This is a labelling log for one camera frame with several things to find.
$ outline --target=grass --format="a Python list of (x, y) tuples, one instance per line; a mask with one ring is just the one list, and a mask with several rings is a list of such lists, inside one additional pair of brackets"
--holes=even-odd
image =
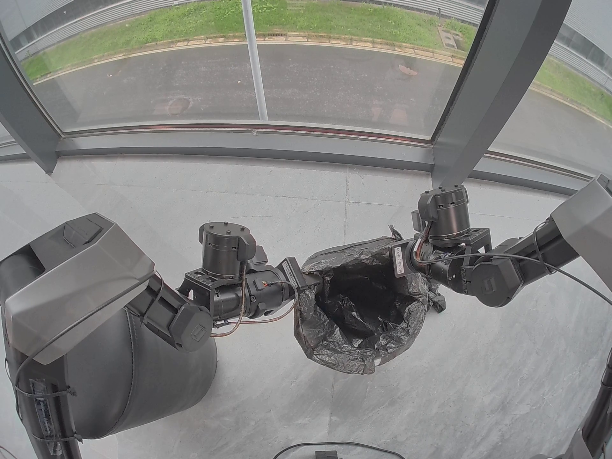
[[(391, 6), (340, 0), (251, 0), (258, 33), (299, 32), (382, 39), (441, 49), (436, 17)], [(460, 50), (470, 49), (476, 27), (450, 19), (444, 27), (460, 33)], [(35, 80), (96, 56), (133, 50), (166, 40), (211, 35), (244, 35), (240, 0), (216, 0), (150, 11), (118, 24), (80, 34), (23, 61)], [(551, 58), (536, 81), (612, 122), (612, 96)]]

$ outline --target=black trash bag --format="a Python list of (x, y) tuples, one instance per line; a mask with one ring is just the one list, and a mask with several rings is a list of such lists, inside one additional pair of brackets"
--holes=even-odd
[(392, 233), (319, 251), (302, 266), (323, 279), (323, 287), (304, 289), (296, 302), (295, 338), (309, 359), (348, 374), (372, 374), (410, 348), (429, 308), (446, 308), (438, 285), (424, 275), (395, 277), (389, 246), (402, 238)]

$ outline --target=asphalt road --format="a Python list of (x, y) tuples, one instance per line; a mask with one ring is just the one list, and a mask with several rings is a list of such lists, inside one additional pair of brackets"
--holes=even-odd
[[(430, 137), (460, 69), (372, 50), (266, 43), (259, 58), (269, 118)], [(125, 122), (256, 120), (246, 45), (133, 56), (35, 86), (65, 130)], [(612, 173), (612, 130), (529, 91), (495, 149)]]

